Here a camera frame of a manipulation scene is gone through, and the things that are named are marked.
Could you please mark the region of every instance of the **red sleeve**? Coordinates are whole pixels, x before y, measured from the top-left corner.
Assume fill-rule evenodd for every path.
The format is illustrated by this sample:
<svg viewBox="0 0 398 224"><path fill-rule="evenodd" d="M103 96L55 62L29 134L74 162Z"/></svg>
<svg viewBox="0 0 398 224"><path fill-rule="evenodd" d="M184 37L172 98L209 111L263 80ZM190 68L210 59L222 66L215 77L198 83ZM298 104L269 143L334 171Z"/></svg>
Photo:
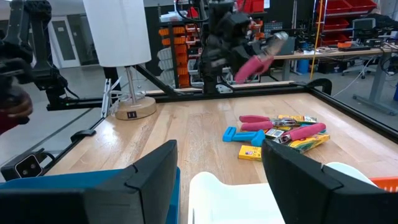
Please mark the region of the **red sleeve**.
<svg viewBox="0 0 398 224"><path fill-rule="evenodd" d="M0 134L5 133L17 125L16 120L7 117L5 113L0 113Z"/></svg>

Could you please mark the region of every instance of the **white lamp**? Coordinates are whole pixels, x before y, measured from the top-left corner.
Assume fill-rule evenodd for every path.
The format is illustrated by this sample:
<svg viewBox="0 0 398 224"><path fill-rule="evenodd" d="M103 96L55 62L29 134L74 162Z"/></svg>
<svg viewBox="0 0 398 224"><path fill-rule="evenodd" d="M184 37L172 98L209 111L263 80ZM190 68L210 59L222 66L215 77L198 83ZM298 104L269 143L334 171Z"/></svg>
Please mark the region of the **white lamp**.
<svg viewBox="0 0 398 224"><path fill-rule="evenodd" d="M83 0L102 67L126 67L131 100L122 101L118 119L138 119L156 111L155 99L136 100L131 65L151 60L143 0Z"/></svg>

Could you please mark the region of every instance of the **person's hand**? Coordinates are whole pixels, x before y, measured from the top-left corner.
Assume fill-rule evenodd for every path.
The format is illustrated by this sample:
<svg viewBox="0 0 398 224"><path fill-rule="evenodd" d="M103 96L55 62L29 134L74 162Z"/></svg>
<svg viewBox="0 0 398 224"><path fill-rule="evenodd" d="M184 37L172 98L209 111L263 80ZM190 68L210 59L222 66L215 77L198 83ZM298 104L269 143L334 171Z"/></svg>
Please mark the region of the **person's hand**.
<svg viewBox="0 0 398 224"><path fill-rule="evenodd" d="M3 105L0 112L7 114L9 118L26 118L33 112L32 100L29 94L21 87L14 86L13 91L18 92L21 97L18 105Z"/></svg>

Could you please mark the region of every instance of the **door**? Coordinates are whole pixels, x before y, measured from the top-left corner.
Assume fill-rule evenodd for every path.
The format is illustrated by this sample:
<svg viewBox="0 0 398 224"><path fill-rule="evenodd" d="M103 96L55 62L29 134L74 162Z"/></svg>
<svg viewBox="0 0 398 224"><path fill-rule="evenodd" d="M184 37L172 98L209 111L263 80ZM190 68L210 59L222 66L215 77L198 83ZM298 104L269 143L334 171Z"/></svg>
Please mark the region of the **door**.
<svg viewBox="0 0 398 224"><path fill-rule="evenodd" d="M80 61L67 17L53 17L49 29L61 67L79 67Z"/></svg>

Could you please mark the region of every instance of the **pile of objects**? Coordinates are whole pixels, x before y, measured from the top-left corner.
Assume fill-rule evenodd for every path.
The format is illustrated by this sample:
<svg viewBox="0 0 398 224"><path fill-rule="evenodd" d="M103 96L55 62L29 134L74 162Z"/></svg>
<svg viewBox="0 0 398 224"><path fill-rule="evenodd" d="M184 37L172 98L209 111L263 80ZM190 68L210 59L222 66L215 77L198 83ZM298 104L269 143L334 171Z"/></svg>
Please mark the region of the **pile of objects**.
<svg viewBox="0 0 398 224"><path fill-rule="evenodd" d="M240 159L261 161L261 145L265 139L290 146L293 150L304 153L330 139L326 125L318 123L311 116L278 115L276 119L265 116L246 115L239 117L242 122L241 132L235 127L228 127L223 135L224 142L249 141L251 146L242 146Z"/></svg>

